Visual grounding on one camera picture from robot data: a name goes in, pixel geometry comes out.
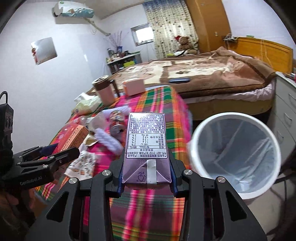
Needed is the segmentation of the person's left hand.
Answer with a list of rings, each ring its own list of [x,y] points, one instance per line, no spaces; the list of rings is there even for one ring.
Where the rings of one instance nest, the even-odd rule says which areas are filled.
[[[31,211],[35,204],[34,190],[22,191],[20,197],[18,199],[1,190],[1,225],[4,225],[5,231],[16,235],[26,232],[29,228],[28,223],[21,218],[16,206],[20,202],[24,202],[25,208]]]

